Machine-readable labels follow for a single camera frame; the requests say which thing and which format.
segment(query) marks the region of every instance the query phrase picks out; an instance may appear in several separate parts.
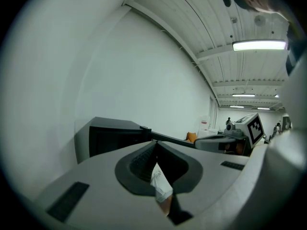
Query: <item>ceiling light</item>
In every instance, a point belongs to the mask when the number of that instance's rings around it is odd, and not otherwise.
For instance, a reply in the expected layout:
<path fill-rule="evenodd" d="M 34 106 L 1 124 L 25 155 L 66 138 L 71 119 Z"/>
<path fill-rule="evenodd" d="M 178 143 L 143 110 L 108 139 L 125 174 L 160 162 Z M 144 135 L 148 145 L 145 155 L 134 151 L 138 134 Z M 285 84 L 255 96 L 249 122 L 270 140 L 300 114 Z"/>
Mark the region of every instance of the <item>ceiling light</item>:
<path fill-rule="evenodd" d="M 234 51 L 249 49 L 286 49 L 286 42 L 281 40 L 248 40 L 233 42 Z"/>
<path fill-rule="evenodd" d="M 230 107 L 232 107 L 232 108 L 244 108 L 243 106 L 240 106 L 240 105 L 231 105 Z"/>
<path fill-rule="evenodd" d="M 233 94 L 233 97 L 255 97 L 254 94 Z"/>

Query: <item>ceiling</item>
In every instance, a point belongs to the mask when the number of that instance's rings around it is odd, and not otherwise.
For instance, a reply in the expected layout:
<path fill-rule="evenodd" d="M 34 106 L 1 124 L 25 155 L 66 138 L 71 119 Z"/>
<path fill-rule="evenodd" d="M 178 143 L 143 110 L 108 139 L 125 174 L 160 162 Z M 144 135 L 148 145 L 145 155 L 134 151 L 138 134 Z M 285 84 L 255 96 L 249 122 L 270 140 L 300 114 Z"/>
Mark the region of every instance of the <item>ceiling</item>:
<path fill-rule="evenodd" d="M 277 14 L 249 12 L 223 0 L 125 0 L 170 33 L 205 76 L 220 106 L 283 108 L 274 97 L 287 79 L 287 51 L 235 52 L 232 42 L 287 40 L 288 22 Z M 233 93 L 253 93 L 252 98 Z"/>

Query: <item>white wall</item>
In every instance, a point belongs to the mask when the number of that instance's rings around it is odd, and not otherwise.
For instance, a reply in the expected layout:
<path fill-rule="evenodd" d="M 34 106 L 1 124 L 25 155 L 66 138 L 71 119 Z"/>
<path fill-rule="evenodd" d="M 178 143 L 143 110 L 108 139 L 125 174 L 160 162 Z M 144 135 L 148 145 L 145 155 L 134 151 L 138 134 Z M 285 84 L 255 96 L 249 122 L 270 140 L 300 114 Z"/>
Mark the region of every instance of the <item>white wall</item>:
<path fill-rule="evenodd" d="M 10 31 L 0 68 L 1 158 L 30 199 L 77 164 L 75 103 L 91 35 L 122 2 L 32 0 Z"/>
<path fill-rule="evenodd" d="M 257 113 L 257 111 L 219 109 L 217 115 L 216 128 L 218 129 L 220 127 L 221 130 L 224 130 L 226 128 L 225 122 L 228 119 L 228 117 L 230 117 L 231 121 L 235 122 L 240 118 L 251 113 Z M 264 129 L 264 133 L 267 135 L 267 137 L 270 137 L 270 135 L 273 134 L 274 126 L 278 122 L 281 123 L 282 114 L 279 112 L 260 112 L 260 111 L 258 111 L 258 113 Z"/>
<path fill-rule="evenodd" d="M 201 116 L 209 114 L 209 95 L 183 51 L 159 28 L 130 11 L 90 63 L 76 106 L 75 130 L 99 116 L 131 120 L 185 139 L 188 131 L 198 132 Z M 78 161 L 88 158 L 88 137 L 78 138 L 76 149 Z"/>

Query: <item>fluorescent light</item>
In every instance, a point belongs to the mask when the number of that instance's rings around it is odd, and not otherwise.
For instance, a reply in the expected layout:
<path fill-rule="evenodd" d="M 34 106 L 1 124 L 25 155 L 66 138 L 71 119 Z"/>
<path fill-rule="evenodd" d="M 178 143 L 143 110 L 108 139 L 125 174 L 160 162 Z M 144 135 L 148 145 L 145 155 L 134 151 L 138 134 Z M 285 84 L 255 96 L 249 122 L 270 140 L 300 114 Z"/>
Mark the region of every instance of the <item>fluorescent light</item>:
<path fill-rule="evenodd" d="M 233 94 L 234 97 L 255 97 L 254 94 Z"/>
<path fill-rule="evenodd" d="M 232 108 L 244 108 L 243 106 L 240 106 L 240 105 L 231 105 L 230 107 L 232 107 Z"/>
<path fill-rule="evenodd" d="M 232 43 L 234 51 L 249 49 L 286 49 L 286 42 L 281 40 L 249 40 Z"/>

